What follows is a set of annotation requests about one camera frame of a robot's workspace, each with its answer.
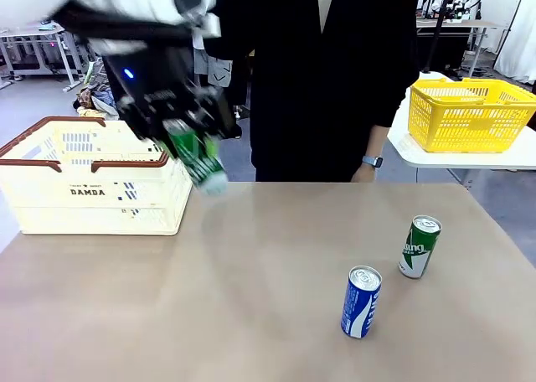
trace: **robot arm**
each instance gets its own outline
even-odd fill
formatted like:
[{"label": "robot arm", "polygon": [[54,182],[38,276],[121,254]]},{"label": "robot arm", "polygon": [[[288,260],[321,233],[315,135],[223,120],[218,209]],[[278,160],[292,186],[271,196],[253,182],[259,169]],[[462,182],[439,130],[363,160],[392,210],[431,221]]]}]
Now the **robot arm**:
[{"label": "robot arm", "polygon": [[219,36],[218,19],[207,14],[210,0],[8,1],[0,7],[2,25],[51,16],[90,41],[126,91],[117,108],[138,137],[163,142],[176,157],[167,120],[183,120],[196,132],[234,135],[235,117],[221,90],[193,83],[193,36]]}]

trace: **green soda can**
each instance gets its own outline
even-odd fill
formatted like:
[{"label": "green soda can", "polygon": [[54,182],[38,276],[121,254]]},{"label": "green soda can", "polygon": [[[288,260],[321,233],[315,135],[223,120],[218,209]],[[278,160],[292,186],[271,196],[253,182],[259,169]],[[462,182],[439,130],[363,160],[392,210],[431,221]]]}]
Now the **green soda can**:
[{"label": "green soda can", "polygon": [[182,120],[166,120],[163,125],[193,185],[208,195],[223,193],[229,179],[219,160],[216,141],[210,135],[196,132]]},{"label": "green soda can", "polygon": [[416,216],[410,227],[410,233],[402,250],[399,270],[404,276],[420,279],[441,233],[441,223],[430,216]]}]

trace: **basket handle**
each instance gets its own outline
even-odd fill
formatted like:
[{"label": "basket handle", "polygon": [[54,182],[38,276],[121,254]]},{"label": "basket handle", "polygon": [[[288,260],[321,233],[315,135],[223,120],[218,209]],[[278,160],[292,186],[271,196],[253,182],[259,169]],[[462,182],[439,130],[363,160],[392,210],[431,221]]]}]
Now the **basket handle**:
[{"label": "basket handle", "polygon": [[475,79],[475,78],[463,78],[462,82],[466,83],[480,83],[480,82],[489,82],[489,79]]},{"label": "basket handle", "polygon": [[50,167],[54,171],[61,173],[61,164],[58,160],[25,160],[18,158],[2,159],[2,157],[17,146],[24,139],[32,135],[37,130],[52,121],[71,121],[71,122],[97,122],[101,126],[106,126],[106,122],[102,118],[94,118],[89,116],[46,116],[41,121],[36,122],[26,131],[6,143],[0,148],[0,166],[33,166],[33,167]]},{"label": "basket handle", "polygon": [[426,78],[422,78],[422,79],[418,79],[415,81],[415,83],[413,85],[417,86],[419,85],[420,82],[424,83],[424,82],[430,82],[430,83],[446,83],[447,79],[446,78],[439,78],[439,79],[426,79]]},{"label": "basket handle", "polygon": [[163,167],[168,162],[169,156],[162,152],[160,158],[156,162],[144,162],[141,160],[135,161],[104,161],[104,160],[95,160],[91,163],[91,172],[96,173],[99,168],[102,167],[127,167],[127,168],[159,168]]}]

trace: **hand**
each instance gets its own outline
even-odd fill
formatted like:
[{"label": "hand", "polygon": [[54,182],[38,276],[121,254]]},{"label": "hand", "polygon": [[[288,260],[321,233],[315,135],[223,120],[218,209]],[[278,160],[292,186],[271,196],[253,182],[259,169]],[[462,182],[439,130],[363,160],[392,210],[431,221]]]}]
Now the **hand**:
[{"label": "hand", "polygon": [[353,183],[373,183],[376,176],[376,168],[367,163],[362,163],[358,171],[352,177]]}]

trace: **blue led light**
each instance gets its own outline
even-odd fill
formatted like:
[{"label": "blue led light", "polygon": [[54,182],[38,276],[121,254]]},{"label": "blue led light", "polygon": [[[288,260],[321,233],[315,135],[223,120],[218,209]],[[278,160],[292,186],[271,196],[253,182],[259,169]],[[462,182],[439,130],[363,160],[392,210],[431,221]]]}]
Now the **blue led light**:
[{"label": "blue led light", "polygon": [[128,76],[129,78],[134,79],[134,74],[127,68],[125,68],[123,72],[125,72],[125,75]]}]

